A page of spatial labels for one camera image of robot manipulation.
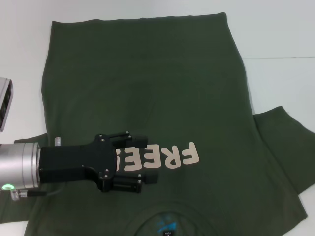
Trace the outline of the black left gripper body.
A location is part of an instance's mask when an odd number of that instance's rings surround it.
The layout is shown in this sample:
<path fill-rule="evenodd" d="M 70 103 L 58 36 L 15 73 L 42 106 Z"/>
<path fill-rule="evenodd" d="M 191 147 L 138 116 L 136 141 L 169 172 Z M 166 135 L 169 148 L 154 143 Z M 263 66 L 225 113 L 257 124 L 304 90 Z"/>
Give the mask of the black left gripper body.
<path fill-rule="evenodd" d="M 113 189 L 116 148 L 106 135 L 85 145 L 42 147 L 39 156 L 41 183 L 93 181 L 102 192 Z"/>

